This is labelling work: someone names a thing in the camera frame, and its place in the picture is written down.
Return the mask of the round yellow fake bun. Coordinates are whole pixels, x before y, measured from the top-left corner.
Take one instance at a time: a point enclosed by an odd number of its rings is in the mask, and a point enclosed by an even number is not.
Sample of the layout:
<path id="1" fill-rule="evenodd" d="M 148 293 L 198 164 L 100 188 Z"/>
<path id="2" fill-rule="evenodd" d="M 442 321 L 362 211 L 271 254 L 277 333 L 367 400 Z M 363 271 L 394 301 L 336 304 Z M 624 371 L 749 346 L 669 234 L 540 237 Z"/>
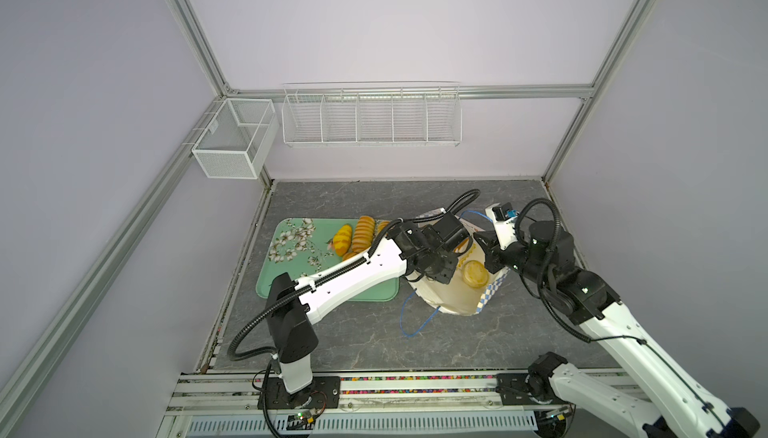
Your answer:
<path id="1" fill-rule="evenodd" d="M 462 266 L 462 281 L 474 289 L 484 288 L 490 281 L 490 273 L 482 262 L 469 260 Z"/>

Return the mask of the checkered paper bag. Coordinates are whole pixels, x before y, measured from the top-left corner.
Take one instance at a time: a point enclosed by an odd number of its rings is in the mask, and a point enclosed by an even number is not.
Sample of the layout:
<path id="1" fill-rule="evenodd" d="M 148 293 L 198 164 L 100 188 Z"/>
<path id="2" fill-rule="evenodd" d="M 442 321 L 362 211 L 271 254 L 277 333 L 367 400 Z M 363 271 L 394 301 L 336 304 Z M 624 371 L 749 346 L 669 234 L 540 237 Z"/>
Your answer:
<path id="1" fill-rule="evenodd" d="M 448 284 L 428 279 L 426 276 L 408 284 L 418 297 L 433 308 L 438 308 L 441 313 L 472 316 L 482 312 L 488 305 L 504 283 L 508 270 L 502 269 L 497 273 L 488 272 L 488 278 L 483 286 L 470 286 L 464 280 L 464 268 L 469 262 L 476 261 L 482 269 L 485 269 L 485 254 L 476 241 L 473 241 L 471 247 L 467 247 L 467 243 L 464 242 L 458 250 L 467 250 L 467 252 L 459 257 L 455 273 Z"/>

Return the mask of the yellow fake bread loaf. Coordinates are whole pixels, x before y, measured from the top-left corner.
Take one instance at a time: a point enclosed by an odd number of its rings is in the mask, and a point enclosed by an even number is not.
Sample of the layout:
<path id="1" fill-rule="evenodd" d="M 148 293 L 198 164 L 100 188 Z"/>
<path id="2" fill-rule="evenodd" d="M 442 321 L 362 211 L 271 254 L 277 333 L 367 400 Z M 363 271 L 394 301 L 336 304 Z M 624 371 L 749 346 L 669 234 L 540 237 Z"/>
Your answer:
<path id="1" fill-rule="evenodd" d="M 376 226 L 375 235 L 378 236 L 389 225 L 389 223 L 389 220 L 379 221 Z"/>

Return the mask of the small striped yellow bread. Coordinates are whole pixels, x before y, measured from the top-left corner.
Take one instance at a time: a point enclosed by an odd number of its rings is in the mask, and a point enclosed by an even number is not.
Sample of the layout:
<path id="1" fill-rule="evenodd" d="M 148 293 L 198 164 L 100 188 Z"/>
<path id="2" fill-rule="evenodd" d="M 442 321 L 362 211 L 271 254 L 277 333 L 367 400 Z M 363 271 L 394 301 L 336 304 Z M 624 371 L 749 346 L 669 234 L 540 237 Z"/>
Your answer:
<path id="1" fill-rule="evenodd" d="M 331 248 L 337 256 L 343 257 L 348 253 L 351 246 L 353 228 L 349 224 L 344 224 L 332 237 Z"/>

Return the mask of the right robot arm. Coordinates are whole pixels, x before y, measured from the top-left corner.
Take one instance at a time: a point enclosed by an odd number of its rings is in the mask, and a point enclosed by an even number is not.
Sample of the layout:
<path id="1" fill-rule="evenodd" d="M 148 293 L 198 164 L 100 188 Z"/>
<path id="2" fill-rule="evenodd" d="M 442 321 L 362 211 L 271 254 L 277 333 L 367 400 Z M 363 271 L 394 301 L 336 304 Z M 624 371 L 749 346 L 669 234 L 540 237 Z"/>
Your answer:
<path id="1" fill-rule="evenodd" d="M 619 294 L 575 262 L 572 236 L 558 221 L 523 232 L 516 220 L 474 236 L 489 271 L 509 270 L 534 285 L 569 334 L 605 349 L 645 393 L 637 400 L 549 352 L 528 369 L 528 393 L 583 408 L 629 437 L 754 437 L 758 419 L 732 407 L 687 373 L 639 324 Z"/>

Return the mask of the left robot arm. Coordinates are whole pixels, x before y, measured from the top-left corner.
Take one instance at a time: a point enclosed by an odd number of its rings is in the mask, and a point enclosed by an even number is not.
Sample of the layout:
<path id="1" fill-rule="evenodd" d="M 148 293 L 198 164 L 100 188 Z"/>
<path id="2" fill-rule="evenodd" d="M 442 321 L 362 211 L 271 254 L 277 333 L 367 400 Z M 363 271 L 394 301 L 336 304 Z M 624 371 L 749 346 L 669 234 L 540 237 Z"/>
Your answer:
<path id="1" fill-rule="evenodd" d="M 227 357 L 244 361 L 268 354 L 285 391 L 293 396 L 312 386 L 311 354 L 319 344 L 314 325 L 341 304 L 390 279 L 451 282 L 459 257 L 470 250 L 471 233 L 447 212 L 421 225 L 398 218 L 353 258 L 314 275 L 283 273 L 270 288 L 264 309 L 232 339 Z"/>

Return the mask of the green floral tray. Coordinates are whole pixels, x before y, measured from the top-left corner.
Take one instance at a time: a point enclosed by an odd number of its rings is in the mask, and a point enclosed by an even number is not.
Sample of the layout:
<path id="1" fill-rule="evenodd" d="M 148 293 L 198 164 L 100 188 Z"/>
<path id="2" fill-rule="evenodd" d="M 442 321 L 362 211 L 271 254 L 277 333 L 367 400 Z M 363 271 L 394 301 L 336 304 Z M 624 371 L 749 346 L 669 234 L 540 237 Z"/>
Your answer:
<path id="1" fill-rule="evenodd" d="M 286 218 L 282 220 L 267 249 L 255 291 L 261 298 L 269 294 L 273 280 L 288 273 L 292 279 L 313 275 L 351 261 L 353 254 L 338 255 L 333 237 L 344 227 L 356 232 L 358 218 Z"/>

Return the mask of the white mesh box basket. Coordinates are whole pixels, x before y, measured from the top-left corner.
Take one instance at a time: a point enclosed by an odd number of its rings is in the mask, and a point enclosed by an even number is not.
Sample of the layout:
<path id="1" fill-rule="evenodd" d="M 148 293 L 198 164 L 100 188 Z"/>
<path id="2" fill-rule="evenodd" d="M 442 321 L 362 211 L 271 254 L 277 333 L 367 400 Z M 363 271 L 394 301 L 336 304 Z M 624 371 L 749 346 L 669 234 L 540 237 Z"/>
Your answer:
<path id="1" fill-rule="evenodd" d="M 278 131 L 272 100 L 225 98 L 192 152 L 208 178 L 256 180 Z"/>

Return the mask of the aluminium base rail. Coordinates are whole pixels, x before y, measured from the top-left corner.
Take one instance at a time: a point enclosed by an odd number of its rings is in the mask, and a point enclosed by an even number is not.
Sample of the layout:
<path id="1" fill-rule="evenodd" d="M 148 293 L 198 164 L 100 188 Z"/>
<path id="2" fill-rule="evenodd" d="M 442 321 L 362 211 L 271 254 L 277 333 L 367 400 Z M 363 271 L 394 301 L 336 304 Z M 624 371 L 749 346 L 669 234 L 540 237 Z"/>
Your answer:
<path id="1" fill-rule="evenodd" d="M 184 375 L 159 437 L 574 437 L 589 419 L 642 437 L 660 414 L 617 368 L 567 366 L 555 398 L 524 391 L 522 370 L 319 373 L 290 399 L 274 379 Z"/>

